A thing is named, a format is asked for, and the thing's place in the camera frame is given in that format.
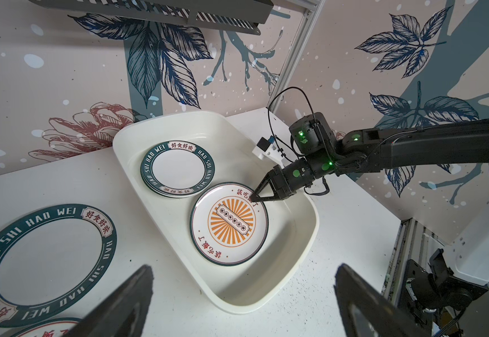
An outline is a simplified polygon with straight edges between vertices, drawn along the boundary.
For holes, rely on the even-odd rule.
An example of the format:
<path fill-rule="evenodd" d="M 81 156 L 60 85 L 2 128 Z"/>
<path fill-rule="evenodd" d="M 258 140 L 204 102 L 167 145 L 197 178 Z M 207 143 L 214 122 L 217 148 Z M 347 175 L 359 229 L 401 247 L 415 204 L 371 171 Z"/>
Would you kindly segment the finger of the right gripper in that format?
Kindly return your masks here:
<path fill-rule="evenodd" d="M 273 187 L 272 184 L 272 177 L 274 177 L 275 172 L 274 170 L 270 170 L 262 179 L 258 187 L 254 190 L 254 192 L 250 195 L 250 200 L 252 202 L 272 202 L 276 200 L 276 193 L 275 191 L 271 196 L 261 196 L 262 191 L 266 187 Z"/>

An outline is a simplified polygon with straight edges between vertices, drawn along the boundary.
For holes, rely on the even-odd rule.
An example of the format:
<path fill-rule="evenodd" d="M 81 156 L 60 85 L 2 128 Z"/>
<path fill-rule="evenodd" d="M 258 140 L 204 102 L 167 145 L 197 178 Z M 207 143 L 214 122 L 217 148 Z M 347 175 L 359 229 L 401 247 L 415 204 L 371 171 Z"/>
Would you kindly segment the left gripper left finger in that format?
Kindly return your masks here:
<path fill-rule="evenodd" d="M 66 336 L 141 336 L 153 297 L 153 271 L 137 271 L 74 326 Z"/>

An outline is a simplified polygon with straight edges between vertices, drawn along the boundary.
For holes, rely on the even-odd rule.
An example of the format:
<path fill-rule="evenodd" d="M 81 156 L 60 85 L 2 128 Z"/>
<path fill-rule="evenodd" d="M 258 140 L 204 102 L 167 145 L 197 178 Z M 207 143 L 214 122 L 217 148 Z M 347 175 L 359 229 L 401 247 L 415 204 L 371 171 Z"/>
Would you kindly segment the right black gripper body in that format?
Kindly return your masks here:
<path fill-rule="evenodd" d="M 269 185 L 275 200 L 284 200 L 294 195 L 299 189 L 309 187 L 325 172 L 320 166 L 310 164 L 305 158 L 294 161 L 285 168 L 274 167 L 269 173 Z"/>

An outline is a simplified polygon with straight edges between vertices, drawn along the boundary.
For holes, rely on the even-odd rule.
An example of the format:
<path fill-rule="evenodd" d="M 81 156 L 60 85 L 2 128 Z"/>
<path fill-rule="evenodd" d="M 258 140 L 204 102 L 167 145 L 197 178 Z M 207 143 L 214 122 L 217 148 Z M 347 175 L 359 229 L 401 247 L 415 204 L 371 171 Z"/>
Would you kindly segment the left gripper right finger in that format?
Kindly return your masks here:
<path fill-rule="evenodd" d="M 337 269 L 334 291 L 347 336 L 428 335 L 345 263 Z"/>

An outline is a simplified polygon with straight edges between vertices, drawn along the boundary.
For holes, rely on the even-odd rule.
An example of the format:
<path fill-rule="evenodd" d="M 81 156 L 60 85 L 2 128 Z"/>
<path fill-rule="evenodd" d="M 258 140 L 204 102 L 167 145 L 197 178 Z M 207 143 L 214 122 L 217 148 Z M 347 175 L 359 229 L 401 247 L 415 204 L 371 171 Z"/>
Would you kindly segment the orange sunburst plate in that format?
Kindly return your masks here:
<path fill-rule="evenodd" d="M 240 183 L 209 188 L 190 217 L 193 244 L 208 261 L 232 267 L 252 260 L 264 246 L 269 229 L 267 208 L 252 202 L 252 190 Z"/>
<path fill-rule="evenodd" d="M 65 317 L 52 319 L 26 328 L 12 337 L 62 337 L 80 323 L 80 319 Z"/>

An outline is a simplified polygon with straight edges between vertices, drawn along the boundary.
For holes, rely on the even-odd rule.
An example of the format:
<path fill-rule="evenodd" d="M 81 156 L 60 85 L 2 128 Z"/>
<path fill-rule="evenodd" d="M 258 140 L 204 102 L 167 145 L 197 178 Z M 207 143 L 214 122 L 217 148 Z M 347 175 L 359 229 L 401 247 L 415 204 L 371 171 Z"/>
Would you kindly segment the green rim hao wei plate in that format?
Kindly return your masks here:
<path fill-rule="evenodd" d="M 209 187 L 215 162 L 203 147 L 185 140 L 168 140 L 151 147 L 140 175 L 154 193 L 174 199 L 192 197 Z"/>

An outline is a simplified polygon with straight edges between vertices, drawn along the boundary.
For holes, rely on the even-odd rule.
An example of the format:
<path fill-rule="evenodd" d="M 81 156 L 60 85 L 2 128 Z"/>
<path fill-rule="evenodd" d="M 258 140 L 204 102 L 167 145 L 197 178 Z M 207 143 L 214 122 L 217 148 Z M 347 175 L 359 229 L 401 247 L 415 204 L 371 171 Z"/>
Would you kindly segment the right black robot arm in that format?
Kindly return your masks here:
<path fill-rule="evenodd" d="M 251 194 L 253 202 L 282 201 L 326 175 L 376 173 L 432 164 L 489 164 L 489 119 L 411 129 L 363 129 L 337 140 L 320 112 L 289 127 L 302 157 L 275 166 Z"/>

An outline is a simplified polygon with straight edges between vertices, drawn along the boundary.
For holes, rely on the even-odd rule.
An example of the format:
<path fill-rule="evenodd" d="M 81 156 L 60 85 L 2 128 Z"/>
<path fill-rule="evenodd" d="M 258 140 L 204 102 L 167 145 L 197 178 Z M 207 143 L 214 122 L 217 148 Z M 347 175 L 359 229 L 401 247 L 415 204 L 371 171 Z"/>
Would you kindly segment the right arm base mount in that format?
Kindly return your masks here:
<path fill-rule="evenodd" d="M 440 318 L 443 309 L 450 307 L 462 313 L 474 300 L 488 291 L 486 285 L 473 284 L 455 277 L 454 272 L 446 265 L 442 249 L 432 255 L 430 262 L 431 272 L 420 272 L 418 276 L 408 279 L 406 289 L 411 299 L 424 312 L 434 313 L 435 318 L 432 322 L 421 325 L 404 312 L 417 326 L 428 332 L 432 331 L 433 323 Z"/>

